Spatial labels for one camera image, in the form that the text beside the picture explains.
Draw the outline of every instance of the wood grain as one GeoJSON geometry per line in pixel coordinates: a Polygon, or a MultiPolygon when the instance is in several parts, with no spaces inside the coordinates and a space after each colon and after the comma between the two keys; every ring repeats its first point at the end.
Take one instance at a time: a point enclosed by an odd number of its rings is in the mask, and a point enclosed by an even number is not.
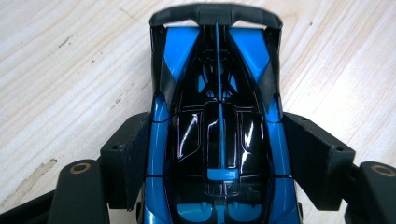
{"type": "MultiPolygon", "coordinates": [[[[96,159],[151,103],[149,17],[192,1],[0,3],[0,213],[55,188],[66,164],[96,159]]],[[[284,22],[285,111],[396,166],[396,2],[244,1],[284,22]]],[[[304,223],[342,223],[299,190],[304,223]]],[[[122,223],[134,213],[112,211],[122,223]]]]}

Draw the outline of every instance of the blue toy car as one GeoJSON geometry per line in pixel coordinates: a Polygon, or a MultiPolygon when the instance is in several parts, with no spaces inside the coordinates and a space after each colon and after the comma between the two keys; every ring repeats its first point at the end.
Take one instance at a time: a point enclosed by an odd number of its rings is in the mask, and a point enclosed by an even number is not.
{"type": "Polygon", "coordinates": [[[396,223],[396,169],[353,164],[355,151],[283,113],[282,22],[234,4],[170,7],[151,20],[153,102],[101,148],[62,169],[56,190],[0,223],[301,223],[297,181],[319,210],[348,203],[346,223],[396,223]],[[193,20],[197,26],[165,26],[193,20]],[[237,21],[262,28],[233,27],[237,21]],[[136,203],[139,192],[141,201],[136,203]]]}
{"type": "Polygon", "coordinates": [[[145,223],[300,223],[279,96],[278,16],[188,5],[150,20],[145,223]],[[191,19],[198,26],[164,27],[191,19]],[[265,29],[233,27],[249,21],[265,29]]]}

